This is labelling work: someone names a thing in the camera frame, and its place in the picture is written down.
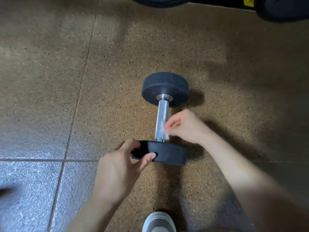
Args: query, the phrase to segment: white shoe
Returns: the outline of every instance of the white shoe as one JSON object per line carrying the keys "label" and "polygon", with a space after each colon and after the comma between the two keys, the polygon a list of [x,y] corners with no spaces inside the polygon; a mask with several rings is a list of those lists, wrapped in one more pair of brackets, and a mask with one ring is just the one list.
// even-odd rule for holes
{"label": "white shoe", "polygon": [[170,215],[154,212],[146,218],[142,232],[176,232],[176,227]]}

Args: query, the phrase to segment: hand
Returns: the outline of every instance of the hand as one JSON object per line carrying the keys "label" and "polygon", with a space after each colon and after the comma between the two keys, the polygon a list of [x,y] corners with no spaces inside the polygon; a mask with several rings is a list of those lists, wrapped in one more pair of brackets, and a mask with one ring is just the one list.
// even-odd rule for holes
{"label": "hand", "polygon": [[203,134],[211,132],[211,129],[193,112],[183,110],[166,122],[164,132],[171,136],[178,136],[187,142],[201,144]]}
{"label": "hand", "polygon": [[130,138],[100,158],[91,196],[95,202],[117,205],[130,194],[141,172],[156,156],[149,153],[133,164],[130,153],[140,145]]}

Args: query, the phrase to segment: person's right hand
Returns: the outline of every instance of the person's right hand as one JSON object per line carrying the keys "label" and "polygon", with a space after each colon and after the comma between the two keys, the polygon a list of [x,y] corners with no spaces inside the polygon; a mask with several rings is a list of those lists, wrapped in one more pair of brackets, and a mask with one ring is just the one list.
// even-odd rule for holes
{"label": "person's right hand", "polygon": [[164,131],[171,136],[178,136],[191,143],[201,144],[205,133],[210,132],[203,121],[193,112],[183,110],[173,115],[164,125]]}

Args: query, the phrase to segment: yellow object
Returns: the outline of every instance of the yellow object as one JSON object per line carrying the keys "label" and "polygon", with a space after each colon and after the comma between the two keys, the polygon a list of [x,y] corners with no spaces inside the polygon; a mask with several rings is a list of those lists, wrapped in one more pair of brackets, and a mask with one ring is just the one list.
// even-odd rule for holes
{"label": "yellow object", "polygon": [[244,5],[254,7],[254,0],[243,0]]}

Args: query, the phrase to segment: round weight plate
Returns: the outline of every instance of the round weight plate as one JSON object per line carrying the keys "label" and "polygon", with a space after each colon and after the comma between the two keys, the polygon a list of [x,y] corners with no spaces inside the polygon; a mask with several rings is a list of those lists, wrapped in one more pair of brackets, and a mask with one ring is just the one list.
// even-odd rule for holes
{"label": "round weight plate", "polygon": [[182,5],[191,0],[132,0],[132,1],[135,1],[139,4],[150,6],[150,7],[168,8],[168,7]]}
{"label": "round weight plate", "polygon": [[145,154],[154,152],[157,156],[153,162],[164,164],[185,165],[187,159],[187,149],[172,143],[156,141],[139,141],[141,146],[133,149],[131,157],[141,159]]}
{"label": "round weight plate", "polygon": [[188,82],[175,73],[157,72],[148,76],[143,84],[141,95],[153,105],[159,104],[157,95],[168,94],[172,96],[169,106],[175,107],[189,99]]}

